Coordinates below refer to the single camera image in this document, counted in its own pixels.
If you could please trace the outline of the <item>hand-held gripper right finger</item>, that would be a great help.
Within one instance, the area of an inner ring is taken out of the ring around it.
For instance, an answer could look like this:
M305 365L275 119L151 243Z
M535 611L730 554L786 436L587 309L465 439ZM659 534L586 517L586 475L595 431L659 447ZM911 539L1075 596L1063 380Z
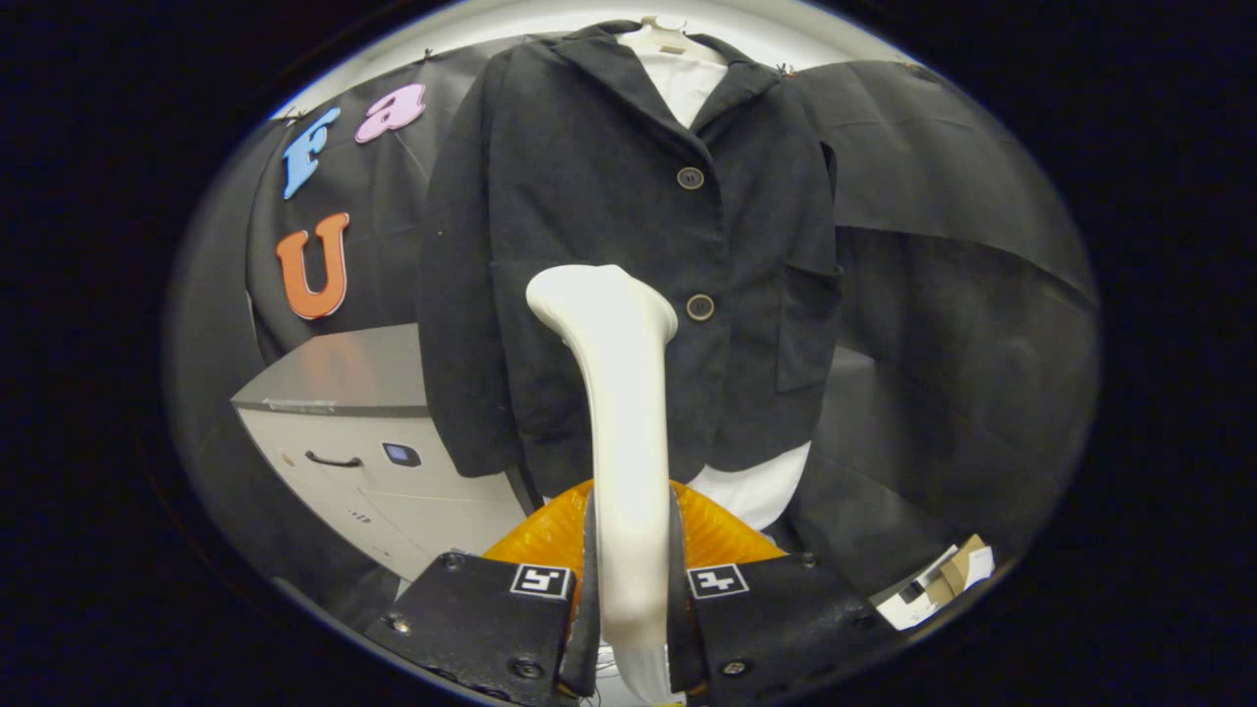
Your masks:
M786 552L672 483L667 659L696 706L794 706L890 648L890 624L843 572Z

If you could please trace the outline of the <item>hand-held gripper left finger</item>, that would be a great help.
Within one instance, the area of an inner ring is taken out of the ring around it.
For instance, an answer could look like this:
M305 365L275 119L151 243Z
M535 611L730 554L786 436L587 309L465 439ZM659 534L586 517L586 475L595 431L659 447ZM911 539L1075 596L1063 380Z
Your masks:
M585 481L480 555L446 551L370 626L381 650L476 701L574 706L601 644L593 486Z

